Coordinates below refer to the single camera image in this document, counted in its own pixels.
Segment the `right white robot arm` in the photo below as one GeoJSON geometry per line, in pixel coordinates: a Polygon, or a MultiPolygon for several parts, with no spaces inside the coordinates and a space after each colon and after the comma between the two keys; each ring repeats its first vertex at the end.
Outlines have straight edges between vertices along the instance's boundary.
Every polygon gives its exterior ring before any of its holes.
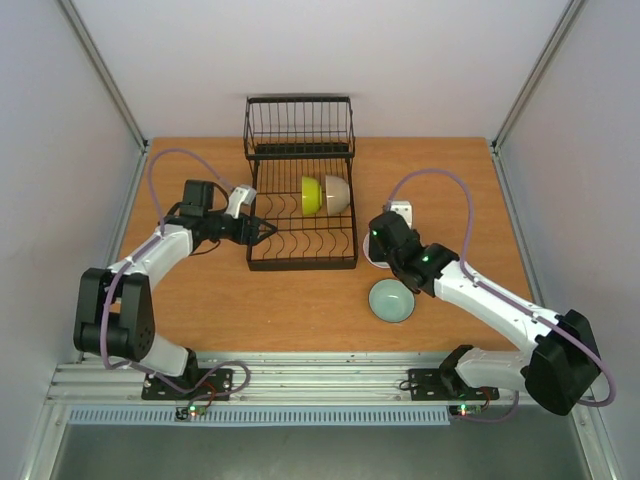
{"type": "Polygon", "coordinates": [[[448,302],[500,333],[517,354],[459,347],[441,364],[441,383],[453,396],[474,387],[525,391],[541,407],[565,416],[603,373],[589,320],[526,302],[473,270],[449,248],[424,246],[396,212],[369,223],[370,237],[394,276],[412,293],[448,302]]]}

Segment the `white bowl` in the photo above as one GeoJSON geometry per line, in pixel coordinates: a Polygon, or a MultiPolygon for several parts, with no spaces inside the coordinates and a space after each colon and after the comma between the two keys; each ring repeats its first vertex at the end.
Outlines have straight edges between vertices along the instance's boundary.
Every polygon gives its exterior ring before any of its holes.
{"type": "Polygon", "coordinates": [[[363,240],[363,253],[366,260],[376,268],[388,269],[389,265],[385,260],[384,253],[380,247],[371,239],[369,233],[367,233],[363,240]]]}

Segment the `cream beige bowl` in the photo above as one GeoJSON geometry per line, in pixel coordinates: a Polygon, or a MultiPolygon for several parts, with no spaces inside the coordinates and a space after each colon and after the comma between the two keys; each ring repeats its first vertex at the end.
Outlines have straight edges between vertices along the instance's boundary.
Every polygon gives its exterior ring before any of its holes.
{"type": "Polygon", "coordinates": [[[342,177],[325,176],[326,210],[329,216],[341,214],[350,205],[350,187],[342,177]]]}

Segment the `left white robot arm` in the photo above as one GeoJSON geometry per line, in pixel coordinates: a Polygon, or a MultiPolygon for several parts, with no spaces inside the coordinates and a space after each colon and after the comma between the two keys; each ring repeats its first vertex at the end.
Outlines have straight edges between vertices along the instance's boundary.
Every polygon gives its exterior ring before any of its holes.
{"type": "Polygon", "coordinates": [[[214,209],[219,187],[188,180],[182,200],[161,213],[158,226],[141,246],[106,268],[89,268],[82,274],[73,333],[77,350],[101,357],[108,369],[131,365],[166,376],[167,388],[179,398],[199,391],[202,375],[189,365],[192,352],[156,331],[153,290],[204,242],[251,246],[277,231],[242,211],[257,195],[248,185],[224,193],[226,207],[214,209]]]}

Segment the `lime green bowl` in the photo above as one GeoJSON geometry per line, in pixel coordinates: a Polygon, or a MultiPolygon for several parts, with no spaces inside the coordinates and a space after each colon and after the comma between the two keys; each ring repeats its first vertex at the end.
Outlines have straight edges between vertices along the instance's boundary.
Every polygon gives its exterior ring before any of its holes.
{"type": "Polygon", "coordinates": [[[304,216],[315,215],[322,207],[323,193],[320,182],[309,176],[301,177],[301,204],[304,216]]]}

